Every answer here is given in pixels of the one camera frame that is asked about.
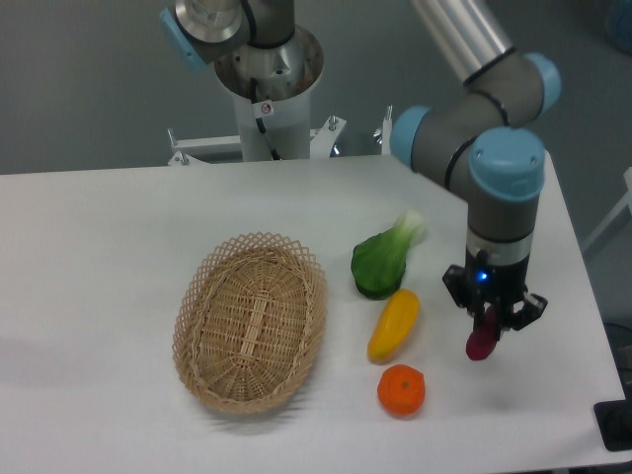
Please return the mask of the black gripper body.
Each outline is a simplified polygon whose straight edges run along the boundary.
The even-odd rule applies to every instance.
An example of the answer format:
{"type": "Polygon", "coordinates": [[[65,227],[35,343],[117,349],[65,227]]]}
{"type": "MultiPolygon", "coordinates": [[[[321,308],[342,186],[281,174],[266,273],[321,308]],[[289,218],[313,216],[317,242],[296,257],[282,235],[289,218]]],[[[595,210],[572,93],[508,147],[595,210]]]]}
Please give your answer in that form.
{"type": "Polygon", "coordinates": [[[465,257],[465,296],[463,307],[472,307],[474,301],[496,304],[498,301],[515,304],[526,291],[528,257],[511,265],[491,265],[469,251],[465,257]]]}

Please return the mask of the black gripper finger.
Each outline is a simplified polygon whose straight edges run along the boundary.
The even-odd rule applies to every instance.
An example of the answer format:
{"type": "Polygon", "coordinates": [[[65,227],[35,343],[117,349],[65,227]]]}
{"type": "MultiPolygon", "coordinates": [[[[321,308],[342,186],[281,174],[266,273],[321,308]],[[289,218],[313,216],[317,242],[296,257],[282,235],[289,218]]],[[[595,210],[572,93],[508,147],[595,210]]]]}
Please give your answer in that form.
{"type": "Polygon", "coordinates": [[[498,342],[506,331],[520,331],[538,320],[548,305],[548,300],[538,294],[525,292],[520,306],[515,303],[497,302],[493,305],[496,314],[495,341],[498,342]]]}
{"type": "Polygon", "coordinates": [[[481,327],[485,322],[485,301],[482,291],[468,275],[467,270],[451,265],[445,271],[442,281],[454,304],[465,309],[473,319],[473,329],[481,327]]]}

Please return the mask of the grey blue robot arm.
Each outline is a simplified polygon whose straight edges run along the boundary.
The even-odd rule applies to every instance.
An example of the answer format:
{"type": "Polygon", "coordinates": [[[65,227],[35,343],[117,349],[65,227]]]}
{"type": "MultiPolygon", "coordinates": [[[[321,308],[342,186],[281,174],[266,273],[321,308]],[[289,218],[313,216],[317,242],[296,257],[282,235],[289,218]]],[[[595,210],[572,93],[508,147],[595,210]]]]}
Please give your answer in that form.
{"type": "MultiPolygon", "coordinates": [[[[410,108],[383,127],[383,143],[467,202],[465,263],[443,281],[474,320],[470,343],[491,345],[547,305],[525,283],[545,163],[527,125],[557,101],[561,79],[546,57],[517,52],[482,1],[415,7],[467,93],[444,112],[410,108]]],[[[324,61],[292,2],[177,1],[160,21],[190,68],[212,66],[233,95],[245,160],[314,155],[309,95],[324,61]]]]}

